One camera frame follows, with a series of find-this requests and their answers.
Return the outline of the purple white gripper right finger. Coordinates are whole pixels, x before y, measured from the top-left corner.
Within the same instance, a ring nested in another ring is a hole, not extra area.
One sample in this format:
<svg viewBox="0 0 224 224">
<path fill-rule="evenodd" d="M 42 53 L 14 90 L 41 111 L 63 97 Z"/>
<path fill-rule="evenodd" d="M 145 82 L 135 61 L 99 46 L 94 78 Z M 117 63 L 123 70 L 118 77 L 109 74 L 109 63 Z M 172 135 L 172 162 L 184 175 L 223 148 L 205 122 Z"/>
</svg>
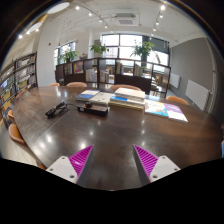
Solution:
<svg viewBox="0 0 224 224">
<path fill-rule="evenodd" d="M 133 146 L 133 153 L 142 183 L 152 183 L 180 170 L 167 156 L 157 156 L 138 145 Z"/>
</svg>

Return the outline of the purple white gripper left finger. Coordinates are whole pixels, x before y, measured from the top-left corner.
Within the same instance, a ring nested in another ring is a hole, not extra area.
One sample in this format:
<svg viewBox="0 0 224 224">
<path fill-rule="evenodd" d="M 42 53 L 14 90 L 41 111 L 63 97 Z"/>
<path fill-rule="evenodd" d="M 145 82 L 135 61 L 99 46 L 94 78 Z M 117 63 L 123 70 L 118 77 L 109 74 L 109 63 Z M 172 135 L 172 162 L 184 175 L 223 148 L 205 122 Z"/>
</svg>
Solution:
<svg viewBox="0 0 224 224">
<path fill-rule="evenodd" d="M 75 154 L 59 157 L 46 171 L 74 184 L 85 184 L 93 160 L 94 146 L 90 145 Z"/>
</svg>

